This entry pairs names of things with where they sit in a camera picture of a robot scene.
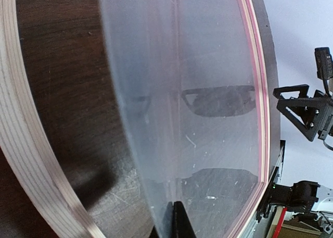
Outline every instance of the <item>red object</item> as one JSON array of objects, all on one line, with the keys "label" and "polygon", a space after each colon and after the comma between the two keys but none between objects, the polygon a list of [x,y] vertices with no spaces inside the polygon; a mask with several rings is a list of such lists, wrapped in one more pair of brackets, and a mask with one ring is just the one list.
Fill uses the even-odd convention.
[{"label": "red object", "polygon": [[283,221],[285,219],[286,212],[287,212],[287,208],[283,208],[283,210],[281,212],[281,215],[280,215],[280,218],[279,218],[279,222],[277,223],[277,226],[276,226],[276,229],[274,231],[274,234],[273,234],[272,238],[277,238],[279,236],[281,228],[282,228]]}]

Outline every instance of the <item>dark wood surface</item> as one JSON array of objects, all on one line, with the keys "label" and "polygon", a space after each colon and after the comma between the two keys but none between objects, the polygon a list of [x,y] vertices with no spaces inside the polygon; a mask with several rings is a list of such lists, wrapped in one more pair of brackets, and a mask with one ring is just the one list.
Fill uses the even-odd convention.
[{"label": "dark wood surface", "polygon": [[[147,237],[152,220],[113,94],[98,0],[17,0],[17,15],[35,104],[71,185],[106,237]],[[0,159],[1,173],[10,171]],[[14,174],[1,186],[5,237],[54,235]],[[14,205],[4,200],[13,196]]]}]

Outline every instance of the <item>wall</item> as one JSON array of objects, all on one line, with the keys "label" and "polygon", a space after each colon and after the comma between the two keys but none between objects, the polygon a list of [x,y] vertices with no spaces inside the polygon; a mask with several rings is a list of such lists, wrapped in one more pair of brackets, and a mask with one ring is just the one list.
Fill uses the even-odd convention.
[{"label": "wall", "polygon": [[[316,76],[314,48],[333,50],[332,0],[264,0],[275,44],[279,85],[310,86],[324,90]],[[281,183],[316,181],[333,188],[333,152],[317,138],[309,142],[285,117],[281,118],[281,138],[287,141]],[[328,137],[327,143],[333,144]]]}]

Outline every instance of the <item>transparent plastic sheet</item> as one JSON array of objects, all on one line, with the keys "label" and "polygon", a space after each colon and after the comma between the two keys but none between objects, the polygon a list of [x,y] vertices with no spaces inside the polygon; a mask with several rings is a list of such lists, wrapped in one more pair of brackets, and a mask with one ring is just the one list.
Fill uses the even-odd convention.
[{"label": "transparent plastic sheet", "polygon": [[170,236],[172,202],[182,201],[197,237],[236,235],[267,178],[249,0],[101,5],[120,113],[158,233]]}]

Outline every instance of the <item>white wall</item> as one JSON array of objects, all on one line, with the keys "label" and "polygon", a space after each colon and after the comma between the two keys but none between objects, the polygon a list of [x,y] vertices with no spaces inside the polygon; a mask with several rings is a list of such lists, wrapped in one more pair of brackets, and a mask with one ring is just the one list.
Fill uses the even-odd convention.
[{"label": "white wall", "polygon": [[[333,53],[333,0],[265,0],[278,65],[279,85],[307,83],[310,95],[324,91],[316,75],[314,48],[330,47]],[[333,188],[333,152],[315,139],[309,142],[285,117],[281,118],[285,139],[282,184],[316,181]],[[333,137],[327,138],[333,144]]]}]

